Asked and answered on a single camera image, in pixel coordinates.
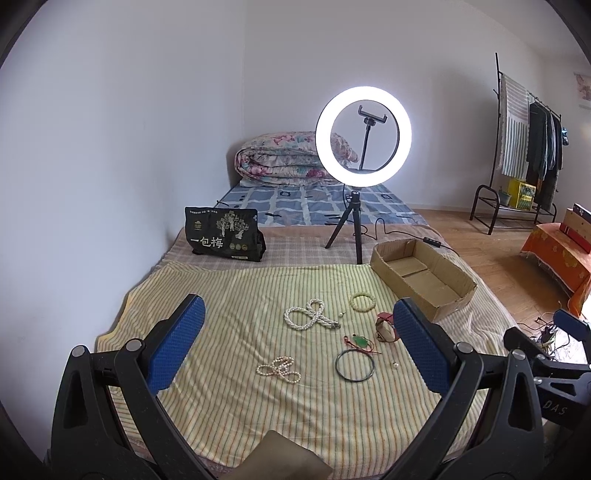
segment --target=tripod stand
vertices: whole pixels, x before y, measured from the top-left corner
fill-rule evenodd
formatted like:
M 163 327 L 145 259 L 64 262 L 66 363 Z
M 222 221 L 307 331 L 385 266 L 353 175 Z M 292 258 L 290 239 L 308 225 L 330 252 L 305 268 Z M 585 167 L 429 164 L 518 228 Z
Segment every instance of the tripod stand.
M 359 169 L 363 170 L 363 164 L 365 162 L 365 153 L 368 147 L 369 132 L 372 127 L 375 127 L 376 122 L 384 124 L 386 123 L 388 117 L 384 115 L 383 118 L 380 118 L 371 113 L 364 112 L 363 105 L 359 105 L 358 114 L 362 117 L 365 117 L 363 123 L 367 125 L 367 127 L 365 128 L 365 139 L 363 141 L 363 153 L 361 154 L 361 162 L 359 163 Z M 343 215 L 341 216 L 339 223 L 335 227 L 335 231 L 331 235 L 325 248 L 330 248 L 332 246 L 340 230 L 343 228 L 343 225 L 349 219 L 349 215 L 351 214 L 351 212 L 353 212 L 353 228 L 355 230 L 355 251 L 357 253 L 357 264 L 361 265 L 363 264 L 363 252 L 361 250 L 361 200 L 359 198 L 359 195 L 360 193 L 356 189 L 354 189 L 351 192 L 351 200 L 349 201 L 347 208 L 343 212 Z

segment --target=clothes rack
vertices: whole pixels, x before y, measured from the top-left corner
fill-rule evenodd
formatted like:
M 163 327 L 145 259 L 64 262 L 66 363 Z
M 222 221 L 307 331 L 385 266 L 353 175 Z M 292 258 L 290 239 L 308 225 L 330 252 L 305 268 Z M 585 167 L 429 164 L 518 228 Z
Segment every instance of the clothes rack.
M 482 223 L 485 227 L 488 228 L 488 235 L 492 235 L 492 232 L 495 228 L 499 228 L 499 229 L 509 229 L 509 230 L 524 230 L 524 229 L 530 229 L 532 226 L 537 225 L 538 223 L 542 223 L 539 222 L 538 219 L 540 218 L 540 216 L 551 216 L 552 217 L 552 222 L 554 223 L 556 221 L 556 214 L 557 214 L 557 208 L 556 205 L 553 203 L 552 204 L 552 210 L 553 212 L 549 212 L 548 210 L 543 209 L 540 205 L 536 205 L 535 207 L 532 207 L 531 210 L 522 210 L 522 209 L 517 209 L 517 208 L 513 208 L 510 206 L 504 206 L 501 205 L 501 200 L 499 198 L 499 194 L 498 192 L 492 187 L 493 181 L 495 179 L 495 170 L 496 170 L 496 158 L 497 155 L 499 153 L 499 134 L 501 133 L 501 76 L 503 75 L 503 72 L 500 70 L 499 68 L 499 54 L 495 53 L 495 58 L 496 58 L 496 82 L 497 82 L 497 90 L 494 90 L 494 92 L 496 93 L 497 99 L 498 99 L 498 118 L 497 118 L 497 122 L 496 122 L 496 146 L 495 146 L 495 157 L 492 161 L 492 170 L 491 170 L 491 179 L 488 183 L 488 185 L 482 184 L 480 185 L 477 189 L 476 189 L 476 193 L 474 194 L 474 203 L 472 204 L 472 211 L 470 212 L 470 220 L 478 220 L 480 223 Z M 530 96 L 535 99 L 536 102 L 540 103 L 541 105 L 543 105 L 544 108 L 546 108 L 550 113 L 552 113 L 553 115 L 555 115 L 559 120 L 562 121 L 562 116 L 557 114 L 556 112 L 554 112 L 549 106 L 547 106 L 544 102 L 542 102 L 538 97 L 536 97 L 536 95 L 533 95 L 530 92 Z M 481 196 L 480 192 L 482 190 L 487 190 L 489 192 L 491 192 L 494 197 L 490 198 L 490 197 L 486 197 L 486 196 Z M 493 214 L 492 216 L 482 216 L 482 215 L 477 215 L 476 214 L 476 207 L 478 206 L 479 202 L 483 202 L 484 204 L 488 205 L 489 207 L 493 208 Z M 521 218 L 515 218 L 515 217 L 504 217 L 504 216 L 499 216 L 499 211 L 506 211 L 506 212 L 515 212 L 515 213 L 519 213 L 522 214 L 523 217 Z M 531 226 L 506 226 L 506 225 L 497 225 L 497 221 L 498 220 L 510 220 L 510 221 L 519 221 L 519 222 L 525 222 L 525 223 L 532 223 Z

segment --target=beige cloth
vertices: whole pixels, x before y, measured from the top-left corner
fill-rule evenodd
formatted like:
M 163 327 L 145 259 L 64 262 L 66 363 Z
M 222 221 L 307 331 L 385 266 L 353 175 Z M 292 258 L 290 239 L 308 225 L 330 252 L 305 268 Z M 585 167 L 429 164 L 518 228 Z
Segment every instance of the beige cloth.
M 429 228 L 396 228 L 440 239 Z M 187 293 L 203 296 L 206 325 L 173 385 L 159 397 L 189 445 L 213 462 L 208 462 L 210 469 L 239 465 L 267 431 L 276 430 L 319 455 L 335 470 L 334 478 L 378 475 L 409 445 L 440 398 L 426 389 L 402 342 L 378 344 L 382 354 L 375 356 L 377 369 L 369 381 L 349 384 L 338 379 L 333 361 L 344 348 L 342 336 L 357 333 L 373 338 L 377 313 L 391 312 L 395 297 L 369 265 L 265 268 L 265 264 L 284 262 L 355 260 L 349 236 L 340 237 L 326 250 L 322 228 L 313 233 L 317 236 L 282 238 L 265 231 L 269 251 L 260 264 L 193 255 L 180 235 L 159 269 L 130 293 L 115 331 L 99 339 L 100 351 L 120 348 L 129 338 L 145 336 Z M 372 243 L 364 239 L 365 261 Z M 514 326 L 513 319 L 465 262 L 450 251 L 440 252 L 478 283 L 470 305 L 440 324 L 454 341 L 468 341 L 480 352 L 504 353 L 502 335 Z M 223 270 L 240 267 L 246 268 Z M 359 291 L 376 297 L 375 310 L 353 314 L 348 298 Z M 325 315 L 331 319 L 347 312 L 341 330 L 315 325 L 295 332 L 287 327 L 283 310 L 303 307 L 313 297 L 326 302 Z M 293 315 L 296 323 L 308 321 Z M 255 374 L 257 365 L 280 355 L 295 358 L 292 369 L 302 374 L 299 384 Z M 400 367 L 393 368 L 393 362 Z M 125 430 L 141 441 L 121 395 L 115 394 L 114 400 Z M 484 392 L 478 394 L 456 446 L 467 441 L 483 400 Z

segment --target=orange tablecloth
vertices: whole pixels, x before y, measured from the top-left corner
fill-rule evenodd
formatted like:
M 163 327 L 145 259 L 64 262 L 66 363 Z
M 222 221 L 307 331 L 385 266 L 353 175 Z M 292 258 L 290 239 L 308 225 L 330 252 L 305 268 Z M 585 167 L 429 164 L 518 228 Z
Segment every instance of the orange tablecloth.
M 536 225 L 521 251 L 534 254 L 572 292 L 569 311 L 580 316 L 591 290 L 591 254 L 562 233 L 559 223 Z

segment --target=floral quilt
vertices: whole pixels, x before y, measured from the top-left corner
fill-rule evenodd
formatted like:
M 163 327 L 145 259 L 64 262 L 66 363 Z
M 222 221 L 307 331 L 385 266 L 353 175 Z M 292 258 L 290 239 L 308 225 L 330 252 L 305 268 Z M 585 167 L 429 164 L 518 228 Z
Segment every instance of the floral quilt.
M 359 160 L 343 137 L 332 134 L 330 140 L 341 165 L 347 166 Z M 281 132 L 256 137 L 240 148 L 234 166 L 242 177 L 260 185 L 338 184 L 322 166 L 314 132 Z

